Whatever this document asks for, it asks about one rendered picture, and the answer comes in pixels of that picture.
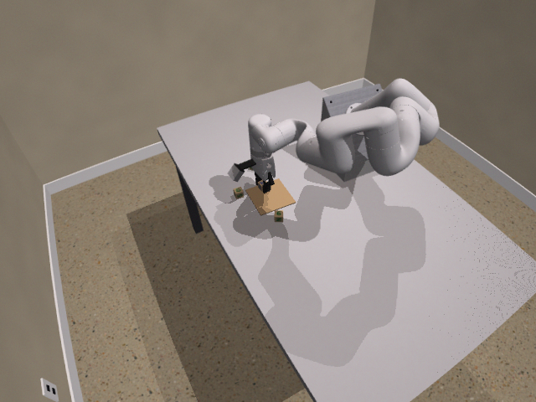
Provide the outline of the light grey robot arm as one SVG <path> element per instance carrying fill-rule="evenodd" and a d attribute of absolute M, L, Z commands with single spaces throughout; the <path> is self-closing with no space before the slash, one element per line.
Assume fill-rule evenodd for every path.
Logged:
<path fill-rule="evenodd" d="M 297 141 L 296 154 L 302 162 L 344 174 L 355 163 L 355 133 L 364 136 L 374 171 L 392 176 L 405 170 L 415 159 L 419 146 L 431 142 L 439 131 L 436 107 L 404 79 L 394 80 L 360 105 L 352 104 L 345 114 L 321 121 L 316 133 L 305 121 L 286 119 L 271 126 L 270 117 L 254 115 L 248 121 L 250 153 L 258 158 L 271 157 Z"/>

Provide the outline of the tan flat mat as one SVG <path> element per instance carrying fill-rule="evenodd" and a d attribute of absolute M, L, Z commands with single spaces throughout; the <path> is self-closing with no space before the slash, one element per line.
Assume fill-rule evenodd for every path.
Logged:
<path fill-rule="evenodd" d="M 279 178 L 274 180 L 274 183 L 271 185 L 271 191 L 267 193 L 261 192 L 258 186 L 245 190 L 260 216 L 296 202 Z"/>

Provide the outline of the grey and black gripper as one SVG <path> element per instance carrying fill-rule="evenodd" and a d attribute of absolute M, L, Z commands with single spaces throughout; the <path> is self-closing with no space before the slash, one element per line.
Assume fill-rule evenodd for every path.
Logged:
<path fill-rule="evenodd" d="M 273 155 L 271 154 L 271 157 L 252 157 L 250 154 L 250 159 L 253 159 L 256 163 L 252 167 L 252 169 L 255 171 L 255 183 L 258 185 L 258 182 L 260 180 L 263 180 L 263 193 L 267 193 L 271 191 L 271 185 L 274 185 L 273 178 L 276 177 L 276 168 L 275 168 L 275 162 Z M 269 182 L 266 182 L 268 180 Z"/>

